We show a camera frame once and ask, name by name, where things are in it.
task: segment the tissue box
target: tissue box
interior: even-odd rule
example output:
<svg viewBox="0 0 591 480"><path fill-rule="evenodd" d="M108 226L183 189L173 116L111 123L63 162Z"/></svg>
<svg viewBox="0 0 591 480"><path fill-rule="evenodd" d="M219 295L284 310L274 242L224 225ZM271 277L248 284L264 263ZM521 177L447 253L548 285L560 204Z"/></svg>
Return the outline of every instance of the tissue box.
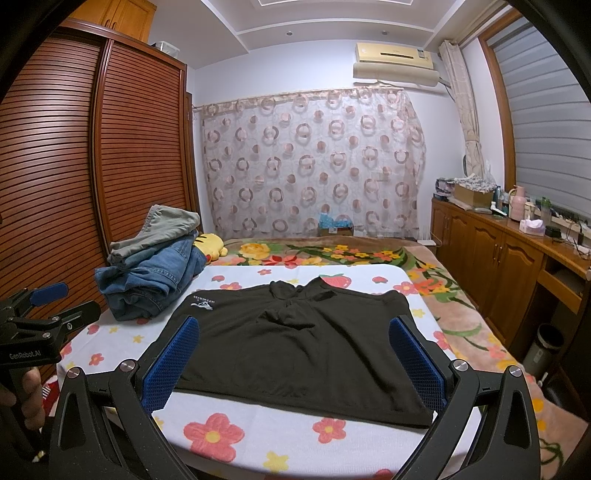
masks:
<svg viewBox="0 0 591 480"><path fill-rule="evenodd" d="M544 222L541 220L522 220L519 222L519 231L527 235L544 236L545 230Z"/></svg>

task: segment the wooden wardrobe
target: wooden wardrobe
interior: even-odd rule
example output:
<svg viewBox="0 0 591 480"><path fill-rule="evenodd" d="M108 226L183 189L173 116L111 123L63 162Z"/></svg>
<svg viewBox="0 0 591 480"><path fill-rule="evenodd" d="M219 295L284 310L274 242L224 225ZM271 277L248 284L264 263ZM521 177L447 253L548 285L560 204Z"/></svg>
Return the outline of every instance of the wooden wardrobe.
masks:
<svg viewBox="0 0 591 480"><path fill-rule="evenodd" d="M0 298L58 281L44 318L105 302L111 241L154 204L199 211L186 66L99 25L67 20L0 105Z"/></svg>

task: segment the cardboard box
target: cardboard box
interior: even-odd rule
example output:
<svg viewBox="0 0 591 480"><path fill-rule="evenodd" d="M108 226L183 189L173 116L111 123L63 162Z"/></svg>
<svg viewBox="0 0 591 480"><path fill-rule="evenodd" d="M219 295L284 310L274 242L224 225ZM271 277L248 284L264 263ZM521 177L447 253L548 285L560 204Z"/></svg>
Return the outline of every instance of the cardboard box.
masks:
<svg viewBox="0 0 591 480"><path fill-rule="evenodd" d="M453 192L453 196L455 198L457 198L461 202L467 203L468 205L474 208L490 208L492 197L494 194L495 192L474 192L474 190L469 190L458 184L456 184L456 187Z"/></svg>

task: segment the air conditioner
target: air conditioner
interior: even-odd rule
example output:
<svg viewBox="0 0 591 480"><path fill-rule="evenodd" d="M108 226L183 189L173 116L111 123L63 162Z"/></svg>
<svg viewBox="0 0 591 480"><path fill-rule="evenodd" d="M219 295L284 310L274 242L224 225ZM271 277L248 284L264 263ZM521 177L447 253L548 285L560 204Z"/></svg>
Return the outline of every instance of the air conditioner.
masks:
<svg viewBox="0 0 591 480"><path fill-rule="evenodd" d="M434 70L431 54L419 48L392 44L357 43L357 63L353 76L361 79L418 83L434 87L439 72Z"/></svg>

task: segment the strawberry print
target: strawberry print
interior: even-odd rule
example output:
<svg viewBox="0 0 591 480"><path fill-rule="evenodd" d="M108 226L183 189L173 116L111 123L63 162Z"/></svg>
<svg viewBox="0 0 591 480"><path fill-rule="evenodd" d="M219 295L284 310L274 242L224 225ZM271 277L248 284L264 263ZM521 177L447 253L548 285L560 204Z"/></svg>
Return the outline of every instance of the strawberry print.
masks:
<svg viewBox="0 0 591 480"><path fill-rule="evenodd" d="M61 352L60 352L60 354L61 354L61 359L62 359L62 360L64 359L64 357L65 357L66 355L70 355L70 354L72 353L72 346L71 346L71 344L70 344L70 343L71 343L71 342L68 342L68 343L67 343L67 344L64 346L64 348L62 348L62 349L61 349Z"/></svg>
<svg viewBox="0 0 591 480"><path fill-rule="evenodd" d="M451 347L449 346L449 343L447 343L447 338L445 338L443 332L437 330L433 332L433 336L437 339L437 344L441 350L451 350Z"/></svg>
<svg viewBox="0 0 591 480"><path fill-rule="evenodd" d="M345 277L342 273L337 275L321 275L320 278L324 280L331 287L348 288L351 285L351 279Z"/></svg>
<svg viewBox="0 0 591 480"><path fill-rule="evenodd" d="M105 359L104 356L102 356L101 353L95 353L93 356L90 357L90 362L88 362L89 365L94 365L95 367L98 366L99 363L101 363L103 360Z"/></svg>
<svg viewBox="0 0 591 480"><path fill-rule="evenodd" d="M244 438L244 430L231 424L223 413L214 413L205 423L194 421L185 425L183 434L192 440L193 453L226 463L236 458L236 450L230 445Z"/></svg>
<svg viewBox="0 0 591 480"><path fill-rule="evenodd" d="M342 440L347 436L343 430L345 423L344 420L323 418L314 423L312 430L319 434L318 441L320 443L329 443L332 440Z"/></svg>

